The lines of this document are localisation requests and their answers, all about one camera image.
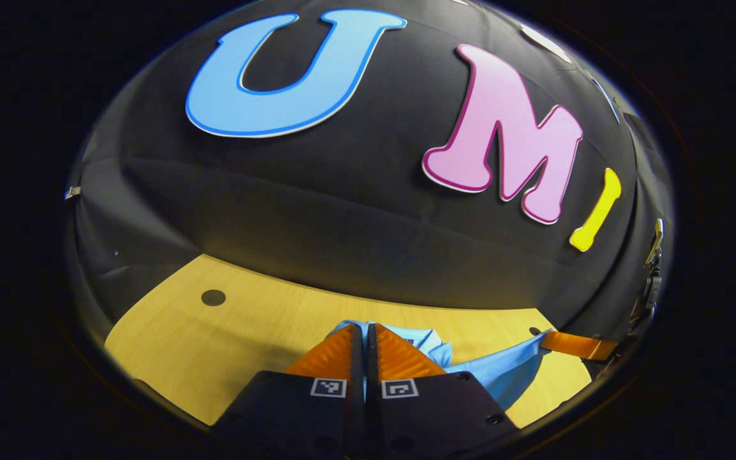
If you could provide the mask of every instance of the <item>yellow wooden surface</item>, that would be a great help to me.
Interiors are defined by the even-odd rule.
[[[205,305],[201,295],[210,289],[222,291],[225,303]],[[286,370],[346,319],[435,329],[453,344],[453,364],[528,340],[531,326],[553,327],[537,309],[444,309],[362,299],[203,254],[139,300],[105,346],[131,376],[211,425],[255,373]],[[588,383],[580,359],[549,353],[507,415],[525,426]]]

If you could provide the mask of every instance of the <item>blue letter u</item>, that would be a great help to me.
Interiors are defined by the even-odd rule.
[[[207,133],[229,137],[273,137],[310,128],[348,102],[382,32],[407,24],[380,11],[328,11],[322,20],[333,26],[303,78],[275,91],[244,88],[243,73],[254,53],[272,32],[297,18],[276,15],[223,35],[189,89],[189,120]]]

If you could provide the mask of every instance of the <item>pink letter m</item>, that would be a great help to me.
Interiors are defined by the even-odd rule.
[[[561,105],[535,125],[528,93],[513,67],[478,47],[459,45],[458,51],[471,67],[464,107],[447,145],[429,149],[422,169],[445,187],[482,192],[493,180],[487,152],[499,133],[500,197],[512,200],[546,163],[538,183],[524,193],[522,208],[538,222],[554,224],[561,215],[581,127]]]

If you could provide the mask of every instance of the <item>black dot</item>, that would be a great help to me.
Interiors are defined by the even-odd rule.
[[[396,450],[397,452],[411,450],[413,446],[414,440],[412,440],[408,436],[397,436],[396,438],[394,438],[394,440],[391,441],[391,449]]]
[[[201,300],[210,307],[216,307],[225,302],[226,294],[223,294],[221,291],[217,291],[217,289],[210,289],[201,295]]]
[[[503,421],[505,421],[505,417],[503,417],[502,414],[494,413],[493,415],[487,418],[485,423],[487,423],[487,425],[498,425],[499,423],[502,423]]]

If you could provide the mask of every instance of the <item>black cloth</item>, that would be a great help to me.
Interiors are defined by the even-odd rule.
[[[85,142],[76,241],[93,294],[117,321],[143,294],[201,253],[280,279],[371,299],[450,308],[538,308],[581,335],[619,338],[642,288],[654,219],[674,212],[660,146],[640,118],[617,123],[579,65],[526,39],[484,6],[391,0],[262,1],[212,21],[166,50],[115,97]],[[297,81],[337,8],[408,20],[383,34],[353,97],[327,121],[269,139],[217,137],[187,119],[187,91],[230,30],[297,13],[247,67],[253,90]],[[456,47],[493,52],[519,70],[544,119],[563,105],[584,139],[560,220],[538,224],[521,196],[464,194],[428,180],[421,159],[456,123],[470,67]],[[497,177],[498,149],[488,162]],[[604,169],[622,196],[595,245],[569,244],[601,194]],[[532,178],[524,190],[537,180]]]

